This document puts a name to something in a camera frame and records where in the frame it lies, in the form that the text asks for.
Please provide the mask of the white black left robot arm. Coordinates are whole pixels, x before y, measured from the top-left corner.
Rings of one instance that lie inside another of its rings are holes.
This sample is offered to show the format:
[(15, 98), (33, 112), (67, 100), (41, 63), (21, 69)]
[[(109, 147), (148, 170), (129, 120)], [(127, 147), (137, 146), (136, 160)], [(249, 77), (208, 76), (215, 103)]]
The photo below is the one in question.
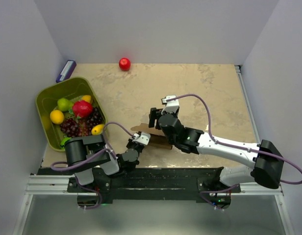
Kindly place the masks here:
[(150, 138), (150, 134), (145, 132), (135, 133), (129, 138), (127, 150), (122, 154), (115, 154), (109, 149), (103, 135), (70, 139), (64, 145), (68, 171), (77, 177), (78, 186), (84, 192), (91, 192), (96, 186), (92, 170), (94, 167), (99, 166), (110, 177), (133, 171)]

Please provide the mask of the brown cardboard paper box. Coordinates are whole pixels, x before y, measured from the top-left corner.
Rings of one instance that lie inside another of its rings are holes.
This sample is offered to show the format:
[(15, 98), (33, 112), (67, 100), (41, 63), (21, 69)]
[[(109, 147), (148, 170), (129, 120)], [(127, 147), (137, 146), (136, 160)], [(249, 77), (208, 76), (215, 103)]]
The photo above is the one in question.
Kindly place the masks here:
[(172, 149), (172, 145), (168, 143), (164, 133), (161, 130), (157, 130), (155, 127), (149, 128), (147, 123), (141, 123), (137, 126), (131, 127), (131, 131), (135, 132), (145, 132), (150, 134), (151, 138), (149, 145), (152, 147), (162, 148), (162, 149)]

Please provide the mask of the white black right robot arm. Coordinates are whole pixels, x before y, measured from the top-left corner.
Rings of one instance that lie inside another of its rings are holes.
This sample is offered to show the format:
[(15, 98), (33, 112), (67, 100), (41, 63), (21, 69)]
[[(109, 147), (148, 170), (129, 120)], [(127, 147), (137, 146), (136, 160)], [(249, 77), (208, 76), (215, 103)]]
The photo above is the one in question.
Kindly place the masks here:
[(222, 168), (213, 179), (212, 185), (217, 192), (250, 182), (270, 189), (279, 187), (282, 155), (271, 141), (262, 140), (257, 144), (211, 138), (202, 130), (182, 125), (177, 113), (157, 108), (150, 109), (149, 127), (161, 130), (168, 143), (184, 153), (214, 155), (240, 163), (239, 167)]

